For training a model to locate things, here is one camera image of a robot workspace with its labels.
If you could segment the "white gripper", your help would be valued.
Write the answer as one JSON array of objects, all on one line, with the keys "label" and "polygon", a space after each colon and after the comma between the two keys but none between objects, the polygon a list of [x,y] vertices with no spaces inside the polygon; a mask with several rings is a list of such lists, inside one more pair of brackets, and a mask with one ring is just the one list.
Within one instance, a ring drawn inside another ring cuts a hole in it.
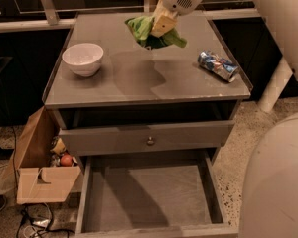
[{"label": "white gripper", "polygon": [[160,38],[175,28],[178,15],[183,16],[194,11],[202,0],[158,0],[153,12],[154,22],[150,34]]}]

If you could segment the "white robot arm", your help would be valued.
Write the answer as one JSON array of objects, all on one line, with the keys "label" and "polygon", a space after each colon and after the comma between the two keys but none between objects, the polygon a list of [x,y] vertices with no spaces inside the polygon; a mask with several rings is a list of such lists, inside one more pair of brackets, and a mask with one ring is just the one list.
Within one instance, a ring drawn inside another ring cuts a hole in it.
[{"label": "white robot arm", "polygon": [[[298,81],[298,0],[252,0]],[[254,149],[242,191],[238,238],[298,238],[298,113]]]}]

